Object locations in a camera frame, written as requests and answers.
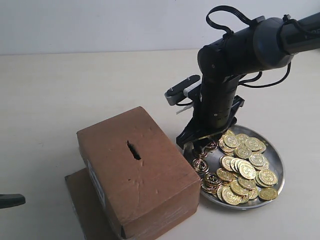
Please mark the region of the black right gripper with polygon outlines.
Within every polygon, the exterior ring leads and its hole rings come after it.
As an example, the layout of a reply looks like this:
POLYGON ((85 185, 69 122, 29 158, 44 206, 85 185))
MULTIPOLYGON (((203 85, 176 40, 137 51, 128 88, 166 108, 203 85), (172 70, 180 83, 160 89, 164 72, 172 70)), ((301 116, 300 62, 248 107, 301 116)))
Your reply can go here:
POLYGON ((192 118, 176 137, 176 144, 184 147, 184 157, 205 158, 206 138, 222 134, 237 122, 235 114, 244 104, 244 99, 236 95, 240 78, 240 75, 222 78, 202 76, 200 89, 191 98, 192 118))

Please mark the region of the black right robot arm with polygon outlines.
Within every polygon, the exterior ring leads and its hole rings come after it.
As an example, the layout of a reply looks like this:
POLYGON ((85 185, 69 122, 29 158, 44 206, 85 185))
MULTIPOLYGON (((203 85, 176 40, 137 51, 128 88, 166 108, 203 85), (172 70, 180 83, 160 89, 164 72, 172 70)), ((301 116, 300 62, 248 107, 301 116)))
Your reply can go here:
POLYGON ((318 13, 296 20, 287 14, 282 18, 249 19, 226 5, 217 6, 213 11, 234 14, 246 28, 234 32, 207 18, 208 25, 223 30, 224 35, 198 51, 201 75, 192 75, 165 93, 170 105, 180 106, 184 99, 190 99, 192 118, 177 136, 176 144, 181 149, 192 144, 196 155, 237 122, 236 112, 244 104, 236 95, 237 87, 254 87, 254 79, 245 79, 247 74, 256 73, 261 77, 263 71, 290 69, 295 54, 320 46, 318 13))

